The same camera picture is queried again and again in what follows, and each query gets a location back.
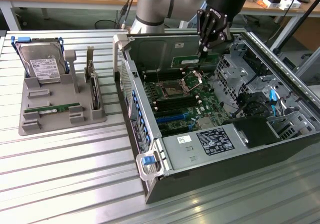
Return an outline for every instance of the slotted metal surface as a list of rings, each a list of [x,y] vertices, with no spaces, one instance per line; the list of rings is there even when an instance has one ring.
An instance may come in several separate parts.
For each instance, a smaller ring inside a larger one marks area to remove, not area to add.
[[[319,145],[285,162],[145,205],[112,78],[114,34],[115,30],[16,31],[0,39],[1,224],[320,221]],[[24,69],[10,45],[11,35],[61,36],[66,49],[76,50],[79,72],[86,63],[86,47],[94,46],[107,121],[20,137]]]

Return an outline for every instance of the connector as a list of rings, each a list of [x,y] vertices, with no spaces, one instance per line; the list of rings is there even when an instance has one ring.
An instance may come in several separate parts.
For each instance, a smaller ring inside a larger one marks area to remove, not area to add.
[[[122,23],[122,25],[121,25],[121,29],[125,29],[125,28],[126,28],[125,24],[126,24],[126,22],[124,21],[124,22]]]
[[[126,4],[122,7],[122,9],[121,9],[121,11],[120,11],[120,17],[121,17],[121,16],[124,16],[124,15],[126,14],[127,9],[128,9],[128,4],[126,3]]]

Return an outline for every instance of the white label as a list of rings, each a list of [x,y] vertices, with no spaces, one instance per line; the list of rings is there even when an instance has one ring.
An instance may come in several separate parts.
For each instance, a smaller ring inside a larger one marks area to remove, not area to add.
[[[183,136],[183,137],[178,137],[177,139],[178,139],[179,144],[191,142],[191,137],[189,135]]]
[[[187,63],[199,63],[198,59],[192,59],[192,60],[183,60],[181,61],[181,64],[187,64]]]
[[[185,43],[176,43],[174,47],[175,48],[183,48],[184,45],[185,45]]]
[[[52,109],[52,110],[40,111],[39,114],[48,114],[48,113],[56,113],[56,112],[57,112],[56,109]]]
[[[60,78],[55,58],[30,60],[38,80]]]

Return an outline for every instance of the ram module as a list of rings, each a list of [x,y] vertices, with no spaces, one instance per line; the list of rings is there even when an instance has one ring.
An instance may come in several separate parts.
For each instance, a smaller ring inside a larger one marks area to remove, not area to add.
[[[69,111],[69,107],[78,106],[79,103],[71,103],[71,104],[64,104],[64,105],[57,105],[57,106],[49,106],[43,108],[32,108],[27,109],[24,111],[25,113],[31,112],[39,112],[39,114],[48,114],[48,113],[61,113]]]

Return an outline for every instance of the pcie slot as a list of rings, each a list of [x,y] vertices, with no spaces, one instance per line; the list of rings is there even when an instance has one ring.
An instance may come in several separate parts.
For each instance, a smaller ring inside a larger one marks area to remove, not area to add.
[[[180,114],[180,115],[175,115],[171,117],[163,117],[163,118],[157,118],[156,123],[167,123],[167,122],[172,122],[172,121],[180,121],[180,120],[185,120],[188,116],[188,113]]]
[[[154,117],[159,118],[159,117],[167,117],[167,116],[180,115],[180,114],[183,114],[182,111],[180,110],[170,110],[166,112],[156,112],[154,114]]]
[[[179,133],[187,133],[190,131],[190,126],[185,126],[181,128],[174,128],[174,129],[165,129],[161,130],[163,136],[171,136]]]

